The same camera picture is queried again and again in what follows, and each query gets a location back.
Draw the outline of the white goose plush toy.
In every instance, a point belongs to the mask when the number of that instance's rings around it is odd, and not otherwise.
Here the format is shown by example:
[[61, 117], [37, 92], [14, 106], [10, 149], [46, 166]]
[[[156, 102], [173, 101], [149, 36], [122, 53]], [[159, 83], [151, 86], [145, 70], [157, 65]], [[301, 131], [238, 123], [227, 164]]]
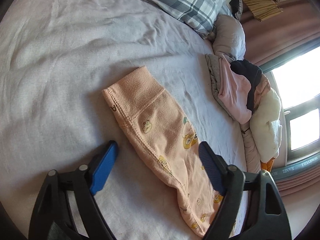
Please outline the white goose plush toy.
[[260, 99], [250, 120], [250, 129], [260, 157], [261, 169], [271, 171], [279, 155], [282, 125], [280, 123], [281, 100], [274, 89]]

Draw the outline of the window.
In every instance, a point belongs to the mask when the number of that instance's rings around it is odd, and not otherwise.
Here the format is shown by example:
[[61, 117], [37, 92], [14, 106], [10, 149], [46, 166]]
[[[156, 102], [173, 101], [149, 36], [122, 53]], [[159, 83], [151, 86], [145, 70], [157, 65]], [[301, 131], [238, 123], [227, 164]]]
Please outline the window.
[[278, 93], [288, 161], [319, 150], [319, 47], [266, 73]]

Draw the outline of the beige rolled quilt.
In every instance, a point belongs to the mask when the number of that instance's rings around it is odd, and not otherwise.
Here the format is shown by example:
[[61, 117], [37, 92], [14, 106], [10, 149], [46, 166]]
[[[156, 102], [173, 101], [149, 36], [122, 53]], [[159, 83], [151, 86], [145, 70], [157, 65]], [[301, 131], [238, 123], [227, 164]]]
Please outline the beige rolled quilt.
[[249, 128], [249, 123], [240, 125], [240, 129], [244, 142], [247, 172], [258, 173], [261, 170], [260, 155]]

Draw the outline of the lilac bed sheet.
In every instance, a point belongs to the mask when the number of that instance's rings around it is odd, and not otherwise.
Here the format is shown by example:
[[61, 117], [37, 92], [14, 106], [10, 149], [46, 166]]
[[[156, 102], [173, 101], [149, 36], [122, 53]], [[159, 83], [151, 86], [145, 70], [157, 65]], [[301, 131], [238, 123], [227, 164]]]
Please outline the lilac bed sheet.
[[166, 88], [199, 139], [246, 168], [237, 122], [215, 101], [211, 44], [143, 0], [14, 0], [1, 21], [1, 203], [25, 235], [50, 170], [72, 171], [114, 140], [95, 199], [117, 239], [196, 239], [176, 191], [147, 168], [102, 91], [140, 66]]

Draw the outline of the peach garment under plush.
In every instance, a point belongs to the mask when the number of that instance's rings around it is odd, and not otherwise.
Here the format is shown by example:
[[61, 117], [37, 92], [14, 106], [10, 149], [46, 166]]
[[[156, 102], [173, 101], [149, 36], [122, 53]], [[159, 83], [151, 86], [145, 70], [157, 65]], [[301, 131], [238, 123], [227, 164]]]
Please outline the peach garment under plush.
[[254, 91], [254, 111], [258, 109], [261, 98], [265, 96], [270, 90], [271, 85], [269, 79], [265, 76], [265, 74], [262, 74], [261, 80]]

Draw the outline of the pink curtain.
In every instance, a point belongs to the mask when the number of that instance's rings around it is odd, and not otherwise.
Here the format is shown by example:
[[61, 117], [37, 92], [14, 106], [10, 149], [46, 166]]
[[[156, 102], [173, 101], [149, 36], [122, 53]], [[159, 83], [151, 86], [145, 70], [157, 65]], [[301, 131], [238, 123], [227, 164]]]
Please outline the pink curtain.
[[257, 66], [319, 38], [319, 11], [308, 0], [287, 0], [277, 6], [282, 12], [260, 21], [244, 3], [244, 58]]

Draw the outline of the yellow bamboo mat roll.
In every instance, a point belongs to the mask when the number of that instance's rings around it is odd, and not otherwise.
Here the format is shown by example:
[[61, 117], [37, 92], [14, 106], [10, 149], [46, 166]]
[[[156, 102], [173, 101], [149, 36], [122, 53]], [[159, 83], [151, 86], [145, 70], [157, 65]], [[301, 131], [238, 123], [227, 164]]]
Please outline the yellow bamboo mat roll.
[[262, 22], [283, 12], [275, 0], [242, 0], [254, 18]]

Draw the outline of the black garment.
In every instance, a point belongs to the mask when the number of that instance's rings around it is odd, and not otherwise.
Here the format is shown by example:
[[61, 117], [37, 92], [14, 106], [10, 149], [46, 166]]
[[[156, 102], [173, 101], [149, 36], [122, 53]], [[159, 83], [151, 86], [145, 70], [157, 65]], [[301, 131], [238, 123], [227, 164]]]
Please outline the black garment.
[[247, 96], [246, 106], [254, 113], [254, 93], [257, 85], [259, 85], [261, 81], [262, 70], [246, 59], [233, 61], [231, 63], [231, 70], [235, 72], [235, 74], [244, 76], [249, 81], [251, 89]]

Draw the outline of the pink folded garment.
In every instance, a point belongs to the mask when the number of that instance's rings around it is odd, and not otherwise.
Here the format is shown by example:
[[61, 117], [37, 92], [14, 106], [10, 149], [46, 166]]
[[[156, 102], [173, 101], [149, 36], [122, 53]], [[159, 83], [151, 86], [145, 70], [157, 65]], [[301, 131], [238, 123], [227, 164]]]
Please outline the pink folded garment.
[[243, 75], [231, 70], [231, 64], [224, 56], [219, 58], [220, 89], [218, 98], [229, 114], [240, 124], [248, 122], [252, 111], [247, 108], [247, 97], [251, 84]]

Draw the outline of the peach cartoon print garment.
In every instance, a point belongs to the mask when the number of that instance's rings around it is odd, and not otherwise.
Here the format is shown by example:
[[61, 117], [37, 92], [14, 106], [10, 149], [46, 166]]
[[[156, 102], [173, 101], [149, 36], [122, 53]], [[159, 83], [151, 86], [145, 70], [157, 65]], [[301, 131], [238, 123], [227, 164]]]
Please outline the peach cartoon print garment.
[[183, 220], [203, 237], [223, 197], [200, 161], [200, 141], [184, 111], [145, 66], [104, 89], [103, 96], [140, 159], [176, 189]]

